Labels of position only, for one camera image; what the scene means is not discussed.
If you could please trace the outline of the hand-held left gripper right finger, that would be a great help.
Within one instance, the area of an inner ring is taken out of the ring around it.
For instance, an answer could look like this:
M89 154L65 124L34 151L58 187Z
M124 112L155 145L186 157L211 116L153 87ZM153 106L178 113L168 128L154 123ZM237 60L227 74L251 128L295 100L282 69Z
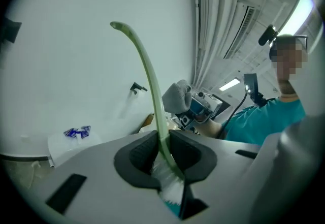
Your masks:
M171 130L170 151L184 176L179 217L189 218L224 204L259 146Z

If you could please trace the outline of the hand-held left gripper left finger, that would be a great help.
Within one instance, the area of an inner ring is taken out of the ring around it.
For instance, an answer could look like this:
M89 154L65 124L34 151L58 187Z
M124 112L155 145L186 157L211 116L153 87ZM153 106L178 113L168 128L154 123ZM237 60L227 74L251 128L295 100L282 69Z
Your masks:
M168 223L149 174L157 152L156 131L86 148L33 189L31 205L47 223Z

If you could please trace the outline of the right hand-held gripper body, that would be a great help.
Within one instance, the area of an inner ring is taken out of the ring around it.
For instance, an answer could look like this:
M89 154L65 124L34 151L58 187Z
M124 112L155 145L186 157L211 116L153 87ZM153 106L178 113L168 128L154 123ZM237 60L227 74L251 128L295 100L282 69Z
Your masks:
M183 131L191 130L196 123L203 123L214 117L221 106L222 101L215 96L204 92L194 92L189 109L176 114L174 122Z

